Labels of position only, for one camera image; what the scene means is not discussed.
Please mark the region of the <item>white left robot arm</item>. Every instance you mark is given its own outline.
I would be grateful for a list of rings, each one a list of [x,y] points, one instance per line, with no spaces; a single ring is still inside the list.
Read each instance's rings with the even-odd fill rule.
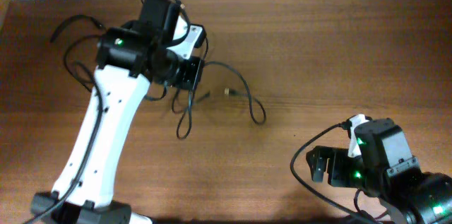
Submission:
[[[34,221],[149,223],[113,199],[117,165],[139,105],[153,83],[193,95],[205,61],[192,52],[206,44],[180,0],[141,0],[137,20],[98,37],[97,66],[81,83],[90,102],[76,143],[51,191],[34,195]]]

